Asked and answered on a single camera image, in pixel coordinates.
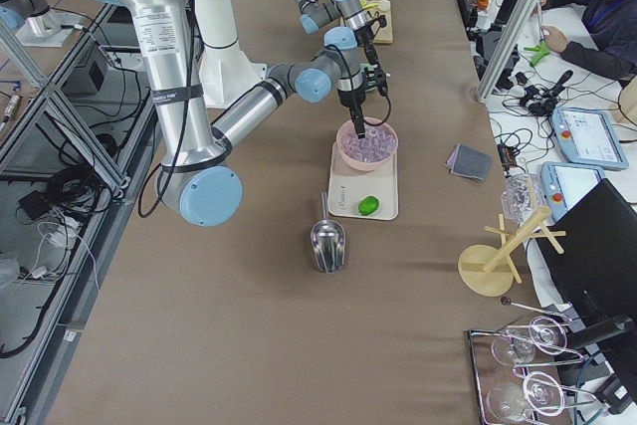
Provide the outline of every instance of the person's hand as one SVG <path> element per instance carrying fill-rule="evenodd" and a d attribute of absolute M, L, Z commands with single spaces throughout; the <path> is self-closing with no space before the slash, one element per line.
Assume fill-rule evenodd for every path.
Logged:
<path fill-rule="evenodd" d="M 568 39 L 557 27 L 545 25 L 542 27 L 544 30 L 544 37 L 546 38 L 546 46 L 554 52 L 561 54 L 566 50 L 568 45 Z"/>
<path fill-rule="evenodd" d="M 539 5 L 541 7 L 543 7 L 544 5 L 546 5 L 546 0 L 539 0 Z M 537 12 L 537 3 L 535 2 L 535 8 L 532 11 L 533 14 L 538 14 L 539 12 Z"/>

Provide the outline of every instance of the pink bowl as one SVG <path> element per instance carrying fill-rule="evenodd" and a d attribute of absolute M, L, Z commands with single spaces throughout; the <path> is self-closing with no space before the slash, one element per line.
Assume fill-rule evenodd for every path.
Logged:
<path fill-rule="evenodd" d="M 370 123 L 380 123 L 376 118 L 366 116 L 365 119 Z M 355 137 L 354 125 L 348 120 L 336 133 L 336 148 L 343 161 L 359 171 L 378 169 L 390 161 L 398 149 L 398 135 L 387 123 L 381 126 L 366 124 L 364 140 L 367 142 L 353 139 Z"/>

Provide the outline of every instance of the metal scoop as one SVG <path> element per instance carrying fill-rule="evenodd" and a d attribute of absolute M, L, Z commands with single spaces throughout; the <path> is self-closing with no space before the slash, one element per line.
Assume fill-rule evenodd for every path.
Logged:
<path fill-rule="evenodd" d="M 320 194 L 322 221 L 312 227 L 310 240 L 315 250 L 318 268 L 328 274 L 338 271 L 345 259 L 345 231 L 342 226 L 329 219 L 327 212 L 327 192 Z"/>

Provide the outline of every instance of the person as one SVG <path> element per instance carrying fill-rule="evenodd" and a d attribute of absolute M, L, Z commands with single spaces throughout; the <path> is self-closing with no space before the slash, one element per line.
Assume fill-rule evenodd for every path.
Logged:
<path fill-rule="evenodd" d="M 627 84 L 637 74 L 637 0 L 539 0 L 542 10 L 585 5 L 582 22 L 599 50 L 568 40 L 554 26 L 544 26 L 546 45 L 567 62 Z"/>

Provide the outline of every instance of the scoop handle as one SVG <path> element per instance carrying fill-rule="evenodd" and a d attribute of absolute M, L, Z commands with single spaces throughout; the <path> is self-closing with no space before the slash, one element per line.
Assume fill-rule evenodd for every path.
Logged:
<path fill-rule="evenodd" d="M 327 191 L 323 191 L 320 194 L 320 204 L 322 206 L 322 219 L 329 219 L 329 212 L 327 211 Z"/>

